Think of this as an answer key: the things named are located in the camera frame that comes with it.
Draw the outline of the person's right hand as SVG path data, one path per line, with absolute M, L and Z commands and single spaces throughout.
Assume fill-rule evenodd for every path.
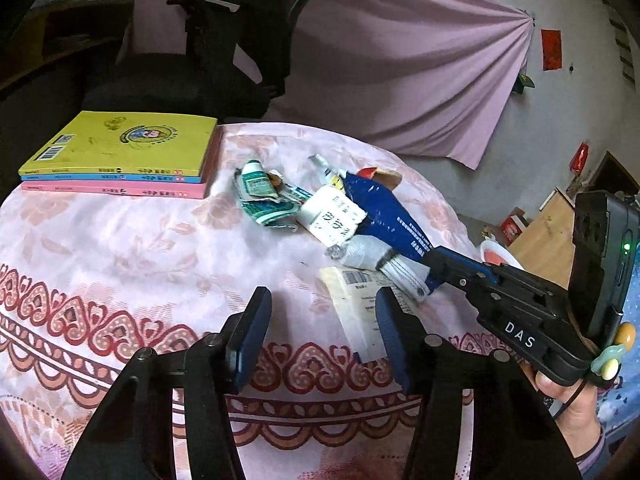
M 566 406 L 555 422 L 573 456 L 577 458 L 590 452 L 601 437 L 601 425 L 597 418 L 597 387 L 587 382 L 573 402 L 568 403 L 579 388 L 577 384 L 563 387 L 552 382 L 543 372 L 535 372 L 529 363 L 523 361 L 520 365 L 536 390 Z

